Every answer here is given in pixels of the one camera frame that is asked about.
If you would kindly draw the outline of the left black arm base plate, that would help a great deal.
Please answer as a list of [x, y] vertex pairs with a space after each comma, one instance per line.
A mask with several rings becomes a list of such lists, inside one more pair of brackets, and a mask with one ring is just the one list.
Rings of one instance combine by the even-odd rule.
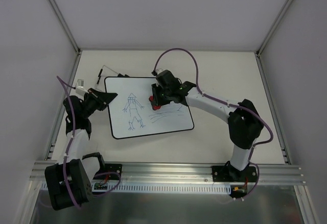
[[106, 173], [103, 175], [103, 178], [107, 181], [111, 180], [119, 180], [121, 174], [122, 174], [122, 164], [118, 163], [105, 163], [105, 170]]

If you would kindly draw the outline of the red whiteboard eraser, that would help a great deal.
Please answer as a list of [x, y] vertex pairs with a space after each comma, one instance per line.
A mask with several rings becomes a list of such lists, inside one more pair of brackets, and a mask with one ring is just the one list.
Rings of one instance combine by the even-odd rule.
[[150, 101], [150, 104], [151, 104], [151, 107], [152, 107], [153, 111], [159, 110], [161, 108], [161, 105], [156, 105], [155, 104], [155, 100], [154, 100], [153, 96], [149, 97], [149, 101]]

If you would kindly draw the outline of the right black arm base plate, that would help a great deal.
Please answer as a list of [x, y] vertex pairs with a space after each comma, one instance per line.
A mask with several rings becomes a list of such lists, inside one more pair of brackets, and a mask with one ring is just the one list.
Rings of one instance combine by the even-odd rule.
[[242, 171], [237, 170], [231, 165], [212, 166], [213, 182], [248, 182], [254, 183], [258, 179], [258, 173], [255, 166], [246, 166]]

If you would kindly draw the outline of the white board with black frame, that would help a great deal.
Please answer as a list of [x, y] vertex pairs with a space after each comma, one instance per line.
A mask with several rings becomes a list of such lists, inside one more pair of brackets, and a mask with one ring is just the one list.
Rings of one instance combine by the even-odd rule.
[[188, 131], [194, 128], [190, 109], [171, 102], [154, 111], [150, 103], [154, 78], [106, 77], [107, 93], [117, 96], [108, 105], [111, 133], [115, 139]]

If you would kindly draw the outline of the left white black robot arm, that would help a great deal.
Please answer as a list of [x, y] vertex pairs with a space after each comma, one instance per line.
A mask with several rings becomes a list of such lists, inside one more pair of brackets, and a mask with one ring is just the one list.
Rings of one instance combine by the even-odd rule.
[[91, 181], [106, 174], [100, 153], [86, 154], [92, 132], [89, 117], [103, 111], [118, 96], [117, 93], [88, 89], [83, 98], [69, 95], [64, 101], [66, 146], [60, 159], [45, 169], [45, 180], [52, 208], [56, 211], [75, 206], [80, 208], [92, 197]]

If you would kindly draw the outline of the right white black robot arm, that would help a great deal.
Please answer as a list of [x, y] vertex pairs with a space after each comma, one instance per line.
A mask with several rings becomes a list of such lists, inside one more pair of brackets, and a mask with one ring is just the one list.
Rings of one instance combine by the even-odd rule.
[[217, 99], [202, 92], [198, 84], [182, 83], [169, 70], [152, 71], [152, 75], [156, 83], [151, 85], [149, 101], [154, 111], [174, 102], [200, 109], [227, 123], [233, 152], [222, 175], [235, 182], [242, 181], [247, 174], [253, 143], [264, 127], [253, 103], [244, 99], [233, 105], [227, 100]]

